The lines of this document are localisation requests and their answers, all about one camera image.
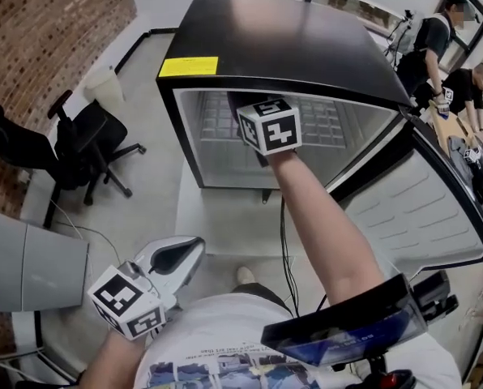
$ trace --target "black shirt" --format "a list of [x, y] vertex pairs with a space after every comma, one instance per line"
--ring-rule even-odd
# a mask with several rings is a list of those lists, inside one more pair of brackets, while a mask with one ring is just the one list
[[431, 49], [438, 55], [440, 61], [451, 43], [455, 30], [452, 27], [451, 20], [447, 13], [441, 13], [441, 16], [448, 22], [447, 27], [440, 19], [429, 17], [424, 19], [418, 31], [417, 38], [414, 41], [415, 51], [423, 49]]
[[448, 75], [442, 86], [454, 91], [451, 112], [459, 113], [465, 108], [465, 101], [474, 101], [474, 108], [483, 109], [483, 91], [472, 83], [471, 69], [458, 69]]

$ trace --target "yellow label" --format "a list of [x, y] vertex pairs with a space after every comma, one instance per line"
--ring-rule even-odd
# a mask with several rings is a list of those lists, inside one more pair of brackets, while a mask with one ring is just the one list
[[159, 76], [216, 75], [217, 66], [217, 56], [166, 59]]

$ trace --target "black fridge top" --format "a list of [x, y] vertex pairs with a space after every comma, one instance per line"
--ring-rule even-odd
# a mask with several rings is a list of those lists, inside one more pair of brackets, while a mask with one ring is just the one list
[[344, 99], [363, 94], [382, 101], [377, 104], [410, 105], [361, 21], [327, 6], [294, 0], [193, 0], [166, 54], [190, 57], [218, 57], [217, 78], [313, 83], [342, 90]]

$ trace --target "brick wall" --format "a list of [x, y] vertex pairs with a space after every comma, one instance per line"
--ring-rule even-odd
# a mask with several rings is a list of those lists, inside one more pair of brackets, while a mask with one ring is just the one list
[[[0, 104], [46, 134], [49, 106], [74, 88], [135, 17], [133, 0], [0, 0]], [[25, 187], [0, 160], [0, 212], [17, 217]]]

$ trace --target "white t-shirt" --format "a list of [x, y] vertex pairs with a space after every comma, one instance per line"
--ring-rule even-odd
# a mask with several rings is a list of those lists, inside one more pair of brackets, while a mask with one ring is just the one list
[[[177, 316], [147, 349], [135, 389], [345, 389], [370, 372], [359, 361], [341, 372], [304, 365], [259, 343], [268, 324], [290, 313], [261, 297], [234, 293], [197, 301]], [[388, 370], [409, 369], [417, 389], [458, 389], [454, 359], [424, 334], [386, 354]]]

